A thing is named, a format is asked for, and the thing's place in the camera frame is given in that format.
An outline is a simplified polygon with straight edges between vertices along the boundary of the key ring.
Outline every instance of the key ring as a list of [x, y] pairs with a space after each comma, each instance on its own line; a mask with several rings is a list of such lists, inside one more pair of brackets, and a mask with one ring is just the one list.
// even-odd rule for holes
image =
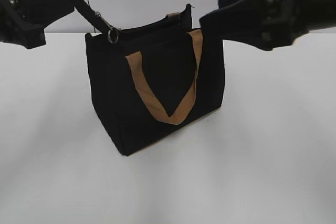
[[[110, 23], [108, 23], [100, 14], [100, 12], [95, 12], [95, 15], [99, 18], [101, 18], [104, 23], [110, 28], [110, 30], [107, 33], [107, 40], [109, 41], [109, 43], [111, 44], [115, 44], [118, 42], [119, 40], [119, 30], [117, 28], [115, 28], [114, 26], [111, 26]], [[111, 39], [111, 32], [115, 31], [115, 40]]]

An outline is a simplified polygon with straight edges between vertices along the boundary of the black strap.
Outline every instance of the black strap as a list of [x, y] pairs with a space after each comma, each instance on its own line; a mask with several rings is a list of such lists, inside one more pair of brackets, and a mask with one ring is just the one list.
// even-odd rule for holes
[[102, 34], [108, 34], [110, 27], [99, 17], [84, 0], [70, 0], [77, 11]]

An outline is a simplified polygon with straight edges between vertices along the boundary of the canvas bag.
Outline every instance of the canvas bag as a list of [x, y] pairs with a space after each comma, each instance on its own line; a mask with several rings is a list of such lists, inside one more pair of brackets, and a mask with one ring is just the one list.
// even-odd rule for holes
[[221, 107], [223, 43], [192, 29], [191, 5], [119, 30], [71, 0], [101, 34], [85, 35], [93, 107], [119, 152], [130, 155]]

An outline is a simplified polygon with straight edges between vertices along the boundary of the white table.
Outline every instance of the white table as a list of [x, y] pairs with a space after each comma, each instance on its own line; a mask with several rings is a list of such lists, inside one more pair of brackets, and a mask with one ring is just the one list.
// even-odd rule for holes
[[0, 44], [0, 223], [335, 224], [336, 35], [224, 45], [222, 109], [123, 157], [83, 34]]

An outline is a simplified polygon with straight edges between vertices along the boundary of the tan handle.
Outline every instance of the tan handle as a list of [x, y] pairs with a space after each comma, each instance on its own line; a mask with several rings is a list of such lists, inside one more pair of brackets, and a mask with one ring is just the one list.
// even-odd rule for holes
[[192, 37], [194, 46], [194, 55], [196, 59], [195, 78], [187, 94], [184, 96], [181, 103], [171, 116], [167, 115], [166, 110], [162, 106], [161, 102], [156, 98], [146, 81], [145, 75], [142, 71], [141, 52], [138, 51], [134, 54], [126, 56], [132, 72], [135, 89], [152, 116], [163, 123], [173, 125], [181, 124], [189, 115], [196, 101], [196, 82], [203, 49], [203, 35], [200, 29], [194, 30], [188, 34]]

